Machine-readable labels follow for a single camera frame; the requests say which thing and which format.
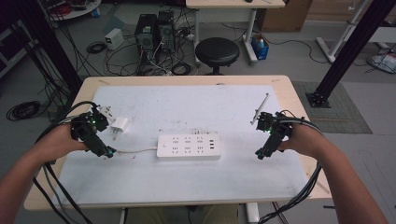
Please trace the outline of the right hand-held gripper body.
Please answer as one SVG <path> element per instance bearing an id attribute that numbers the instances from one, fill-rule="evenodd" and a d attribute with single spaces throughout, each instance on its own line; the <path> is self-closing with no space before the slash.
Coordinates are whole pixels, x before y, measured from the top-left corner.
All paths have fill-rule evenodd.
<path id="1" fill-rule="evenodd" d="M 257 129 L 269 133 L 263 147 L 258 149 L 255 154 L 259 160 L 269 158 L 278 150 L 286 136 L 291 136 L 291 117 L 287 117 L 280 112 L 274 115 L 268 112 L 261 112 L 258 117 Z"/>

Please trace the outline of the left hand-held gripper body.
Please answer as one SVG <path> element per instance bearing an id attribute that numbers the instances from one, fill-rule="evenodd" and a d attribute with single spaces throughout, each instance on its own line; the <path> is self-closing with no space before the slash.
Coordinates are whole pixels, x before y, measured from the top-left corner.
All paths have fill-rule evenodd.
<path id="1" fill-rule="evenodd" d="M 107 146 L 97 135 L 109 125 L 105 115 L 98 109 L 92 108 L 91 112 L 80 114 L 71 120 L 72 138 L 80 140 L 93 154 L 98 157 L 112 158 L 116 149 Z"/>

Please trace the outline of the white charger plug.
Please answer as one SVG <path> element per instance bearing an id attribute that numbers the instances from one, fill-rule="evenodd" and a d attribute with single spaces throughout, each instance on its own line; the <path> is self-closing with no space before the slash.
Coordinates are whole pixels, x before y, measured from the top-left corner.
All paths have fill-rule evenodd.
<path id="1" fill-rule="evenodd" d="M 117 117 L 111 124 L 111 129 L 114 133 L 124 133 L 129 126 L 130 121 L 124 117 Z"/>

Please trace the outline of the person's right hand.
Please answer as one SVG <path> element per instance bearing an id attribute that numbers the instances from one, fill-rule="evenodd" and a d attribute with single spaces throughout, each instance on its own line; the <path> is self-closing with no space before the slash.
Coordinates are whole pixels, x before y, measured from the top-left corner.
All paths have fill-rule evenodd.
<path id="1" fill-rule="evenodd" d="M 278 147 L 279 151 L 287 149 L 317 159 L 319 154 L 329 144 L 329 141 L 318 131 L 303 124 L 293 124 L 291 137 L 283 141 Z"/>

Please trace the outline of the person's left hand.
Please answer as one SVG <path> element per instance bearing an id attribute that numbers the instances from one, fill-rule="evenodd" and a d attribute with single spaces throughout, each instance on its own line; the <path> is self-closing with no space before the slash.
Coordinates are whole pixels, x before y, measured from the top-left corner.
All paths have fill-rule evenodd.
<path id="1" fill-rule="evenodd" d="M 57 126 L 42 137 L 35 147 L 44 161 L 61 158 L 72 151 L 88 149 L 82 142 L 72 138 L 70 124 Z"/>

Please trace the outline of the grey floor mat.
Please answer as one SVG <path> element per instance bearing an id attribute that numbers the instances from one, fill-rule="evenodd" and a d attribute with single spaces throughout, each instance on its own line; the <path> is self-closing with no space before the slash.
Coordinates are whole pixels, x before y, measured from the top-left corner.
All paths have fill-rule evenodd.
<path id="1" fill-rule="evenodd" d="M 333 90 L 327 107 L 312 107 L 308 103 L 306 95 L 316 89 L 317 82 L 293 81 L 292 85 L 307 116 L 324 133 L 373 133 L 342 84 Z"/>

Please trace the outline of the black round stool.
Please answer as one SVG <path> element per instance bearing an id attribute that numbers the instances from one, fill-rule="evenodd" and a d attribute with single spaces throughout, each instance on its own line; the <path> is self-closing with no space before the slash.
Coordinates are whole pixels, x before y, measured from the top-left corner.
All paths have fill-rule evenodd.
<path id="1" fill-rule="evenodd" d="M 222 66 L 230 66 L 240 55 L 238 46 L 227 38 L 210 37 L 201 41 L 195 48 L 199 61 L 212 68 L 211 75 L 218 76 Z"/>

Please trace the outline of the white power supply box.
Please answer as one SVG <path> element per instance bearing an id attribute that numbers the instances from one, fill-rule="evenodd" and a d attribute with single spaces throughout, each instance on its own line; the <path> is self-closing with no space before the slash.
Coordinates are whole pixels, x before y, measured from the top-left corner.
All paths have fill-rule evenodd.
<path id="1" fill-rule="evenodd" d="M 124 43 L 124 37 L 122 35 L 122 30 L 118 29 L 118 28 L 114 28 L 111 32 L 109 32 L 105 36 L 105 41 L 106 41 L 107 47 L 110 50 L 117 49 L 121 44 Z"/>

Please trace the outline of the white power strip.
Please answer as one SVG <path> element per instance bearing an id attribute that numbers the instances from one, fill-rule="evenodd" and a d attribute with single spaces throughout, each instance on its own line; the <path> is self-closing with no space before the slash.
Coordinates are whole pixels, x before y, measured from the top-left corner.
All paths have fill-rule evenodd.
<path id="1" fill-rule="evenodd" d="M 218 134 L 163 134 L 158 138 L 157 157 L 163 160 L 218 160 Z"/>

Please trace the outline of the large black computer tower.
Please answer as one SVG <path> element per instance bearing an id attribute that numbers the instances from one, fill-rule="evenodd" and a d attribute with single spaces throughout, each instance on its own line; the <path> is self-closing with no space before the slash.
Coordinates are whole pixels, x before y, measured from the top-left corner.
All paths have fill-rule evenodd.
<path id="1" fill-rule="evenodd" d="M 141 14 L 134 31 L 134 37 L 142 64 L 158 62 L 160 44 L 159 27 L 155 14 Z"/>

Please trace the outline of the white table mat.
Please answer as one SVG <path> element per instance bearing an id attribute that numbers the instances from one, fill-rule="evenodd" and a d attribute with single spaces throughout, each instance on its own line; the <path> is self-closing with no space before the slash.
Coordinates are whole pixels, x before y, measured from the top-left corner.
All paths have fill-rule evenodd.
<path id="1" fill-rule="evenodd" d="M 131 121 L 124 133 L 99 134 L 118 152 L 111 159 L 73 152 L 59 180 L 79 205 L 289 199 L 306 183 L 298 155 L 255 154 L 269 135 L 250 122 L 267 92 L 263 109 L 275 113 L 280 106 L 269 85 L 101 87 L 94 102 Z M 218 160 L 157 157 L 160 135 L 200 133 L 219 135 Z"/>

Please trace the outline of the round white table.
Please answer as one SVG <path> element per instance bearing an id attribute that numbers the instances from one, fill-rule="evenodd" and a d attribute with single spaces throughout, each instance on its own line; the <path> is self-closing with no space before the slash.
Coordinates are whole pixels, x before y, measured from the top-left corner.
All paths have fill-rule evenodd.
<path id="1" fill-rule="evenodd" d="M 91 13 L 98 17 L 102 0 L 81 0 L 80 5 L 73 5 L 72 0 L 63 0 L 48 10 L 51 21 L 65 21 Z"/>

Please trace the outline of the white metal stand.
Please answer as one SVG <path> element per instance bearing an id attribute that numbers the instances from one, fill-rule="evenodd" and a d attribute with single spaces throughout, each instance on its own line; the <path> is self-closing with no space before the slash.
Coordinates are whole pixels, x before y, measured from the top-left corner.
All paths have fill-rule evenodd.
<path id="1" fill-rule="evenodd" d="M 341 45 L 347 41 L 348 36 L 357 26 L 357 19 L 359 15 L 362 13 L 364 7 L 368 4 L 369 0 L 360 0 L 359 3 L 353 7 L 353 13 L 346 21 L 344 31 L 340 34 L 340 36 L 335 40 L 335 42 L 329 47 L 322 37 L 317 37 L 316 42 L 320 49 L 322 50 L 324 56 L 327 58 L 329 63 L 333 63 L 335 61 L 335 53 Z"/>

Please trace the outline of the clear plastic bag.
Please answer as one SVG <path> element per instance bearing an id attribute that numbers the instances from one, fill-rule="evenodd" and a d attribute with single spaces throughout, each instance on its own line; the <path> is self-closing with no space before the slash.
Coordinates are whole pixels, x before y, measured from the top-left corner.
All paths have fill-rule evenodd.
<path id="1" fill-rule="evenodd" d="M 396 74 L 396 53 L 386 53 L 372 56 L 367 61 L 373 68 Z"/>

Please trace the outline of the black metal post with base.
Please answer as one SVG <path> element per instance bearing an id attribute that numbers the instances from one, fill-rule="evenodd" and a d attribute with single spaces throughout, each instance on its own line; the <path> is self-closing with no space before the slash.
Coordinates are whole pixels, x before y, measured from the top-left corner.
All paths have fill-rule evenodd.
<path id="1" fill-rule="evenodd" d="M 318 87 L 305 94 L 311 107 L 330 106 L 332 91 L 395 6 L 396 0 L 373 0 Z"/>

